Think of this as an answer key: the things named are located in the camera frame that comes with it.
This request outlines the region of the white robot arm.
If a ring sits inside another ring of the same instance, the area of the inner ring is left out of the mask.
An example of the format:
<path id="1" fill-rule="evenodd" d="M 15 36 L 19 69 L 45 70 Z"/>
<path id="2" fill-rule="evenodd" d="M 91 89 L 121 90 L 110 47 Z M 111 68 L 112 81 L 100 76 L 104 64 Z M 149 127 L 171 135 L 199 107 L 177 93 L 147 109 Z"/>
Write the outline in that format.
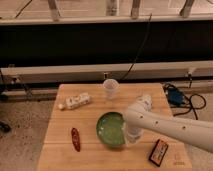
<path id="1" fill-rule="evenodd" d="M 140 102 L 128 106 L 123 118 L 129 143 L 136 143 L 142 130 L 148 129 L 213 153 L 213 122 L 163 116 L 148 111 Z"/>

